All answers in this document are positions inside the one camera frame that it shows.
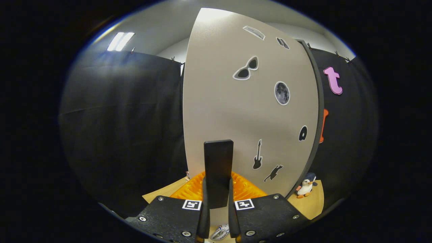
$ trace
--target white wall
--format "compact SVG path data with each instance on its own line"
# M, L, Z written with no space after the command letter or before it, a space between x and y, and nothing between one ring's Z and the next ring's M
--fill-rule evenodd
M274 28L286 33L294 39L304 40L306 43L311 44L312 48L328 51L334 53L336 47L324 35L297 26L279 24L279 23L266 23Z
M302 39L306 43L309 43L312 48L328 51L331 53L339 53L343 57L348 57L353 59L355 57L354 53L347 47L343 42L341 42L335 35L331 32L324 30L324 35L297 26L279 24L279 23L266 23L274 28L288 34L292 38ZM186 62L187 45L189 43L189 38L186 38L162 52L158 53L157 56L171 59L175 56L175 61Z
M329 39L334 47L337 50L337 53L342 56L342 57L346 57L349 58L350 60L352 60L353 58L356 57L356 54L354 54L354 52L351 51L351 49L349 47L347 47L337 36L335 36L332 32L328 31L328 30L324 30L324 36Z

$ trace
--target fluorescent light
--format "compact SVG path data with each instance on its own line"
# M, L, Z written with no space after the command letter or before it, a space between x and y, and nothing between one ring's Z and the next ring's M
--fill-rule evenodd
M120 43L118 44L118 46L116 47L116 51L121 51L123 49L123 47L126 45L126 43L130 40L130 38L132 38L132 36L135 33L129 32L127 33L120 41Z
M119 32L115 35L114 39L112 39L111 43L108 46L108 51L114 50L114 47L117 45L118 41L123 37L123 32Z

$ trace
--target guitar sticker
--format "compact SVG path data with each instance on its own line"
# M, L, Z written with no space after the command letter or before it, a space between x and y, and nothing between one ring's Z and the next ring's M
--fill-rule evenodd
M276 167L272 170L272 172L264 179L264 182L270 177L270 180L273 180L277 176L277 171L282 169L283 165L276 165Z
M254 36L260 38L261 40L264 40L266 38L266 36L259 30L252 28L250 26L245 26L243 27L243 29L251 34L253 34Z
M262 139L258 141L258 152L257 155L254 157L254 166L252 167L253 169L259 169L262 165L263 157L261 156L261 142Z

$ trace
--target screw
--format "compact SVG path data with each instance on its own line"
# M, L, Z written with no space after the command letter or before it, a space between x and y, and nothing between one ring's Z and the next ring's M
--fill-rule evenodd
M192 235L189 231L183 231L181 234L182 234L183 236L186 236L186 237L189 237L189 236Z
M254 234L255 234L255 231L253 231L253 230L246 232L247 236L253 236Z

